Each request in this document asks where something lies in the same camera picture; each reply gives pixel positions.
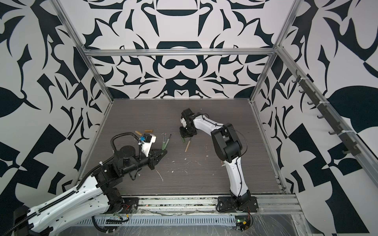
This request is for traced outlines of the green pen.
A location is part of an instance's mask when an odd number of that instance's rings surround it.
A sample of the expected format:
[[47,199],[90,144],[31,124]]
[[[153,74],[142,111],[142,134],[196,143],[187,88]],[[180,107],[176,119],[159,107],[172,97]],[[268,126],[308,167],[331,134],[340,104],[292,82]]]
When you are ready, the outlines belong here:
[[169,137],[168,137],[167,140],[165,141],[164,146],[163,146],[163,150],[166,150],[167,145],[168,145],[168,143],[169,143],[169,141],[170,141],[170,138],[171,138],[171,134],[169,135]]
[[165,146],[166,146],[166,133],[164,133],[164,136],[163,136],[162,150],[165,150]]

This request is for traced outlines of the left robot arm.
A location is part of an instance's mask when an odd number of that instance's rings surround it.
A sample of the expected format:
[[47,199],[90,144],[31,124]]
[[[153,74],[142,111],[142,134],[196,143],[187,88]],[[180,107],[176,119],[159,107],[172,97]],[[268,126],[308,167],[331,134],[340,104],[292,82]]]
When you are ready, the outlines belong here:
[[152,148],[156,137],[132,132],[111,138],[113,154],[92,168],[73,188],[32,208],[14,212],[13,226],[4,236],[55,236],[82,220],[99,214],[118,213],[124,199],[116,186],[125,175],[134,180],[140,170],[155,166],[167,155],[166,149]]

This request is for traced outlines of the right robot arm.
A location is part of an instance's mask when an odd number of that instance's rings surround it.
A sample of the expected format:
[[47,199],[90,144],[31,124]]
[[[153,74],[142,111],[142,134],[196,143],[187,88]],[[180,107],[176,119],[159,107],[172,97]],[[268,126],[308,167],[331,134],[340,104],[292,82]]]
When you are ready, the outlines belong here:
[[211,136],[216,155],[226,167],[234,207],[240,209],[251,199],[251,194],[241,167],[243,146],[237,130],[230,123],[217,123],[205,114],[194,113],[189,108],[181,113],[180,122],[180,134],[183,138],[191,138],[199,130]]

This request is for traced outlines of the green lit circuit board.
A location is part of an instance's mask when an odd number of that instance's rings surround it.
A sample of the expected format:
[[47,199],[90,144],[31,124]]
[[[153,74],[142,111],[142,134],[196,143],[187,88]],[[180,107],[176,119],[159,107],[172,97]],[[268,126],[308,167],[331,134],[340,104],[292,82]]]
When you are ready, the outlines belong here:
[[248,216],[235,216],[235,228],[239,231],[246,231],[253,225],[253,218]]

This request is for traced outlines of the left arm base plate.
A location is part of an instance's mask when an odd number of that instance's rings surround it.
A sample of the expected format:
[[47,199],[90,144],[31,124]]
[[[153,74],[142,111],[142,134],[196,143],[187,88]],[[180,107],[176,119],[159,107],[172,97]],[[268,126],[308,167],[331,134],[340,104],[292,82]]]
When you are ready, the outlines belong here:
[[138,210],[139,198],[138,197],[123,197],[117,213],[119,214],[131,214]]

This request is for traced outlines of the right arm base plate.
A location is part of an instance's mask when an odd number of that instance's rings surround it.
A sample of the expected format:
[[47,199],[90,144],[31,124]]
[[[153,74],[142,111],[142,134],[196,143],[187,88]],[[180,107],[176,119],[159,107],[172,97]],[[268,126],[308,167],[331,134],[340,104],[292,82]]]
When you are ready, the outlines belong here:
[[251,196],[246,200],[236,200],[233,197],[218,197],[216,210],[220,213],[231,212],[258,212],[259,206],[256,197]]

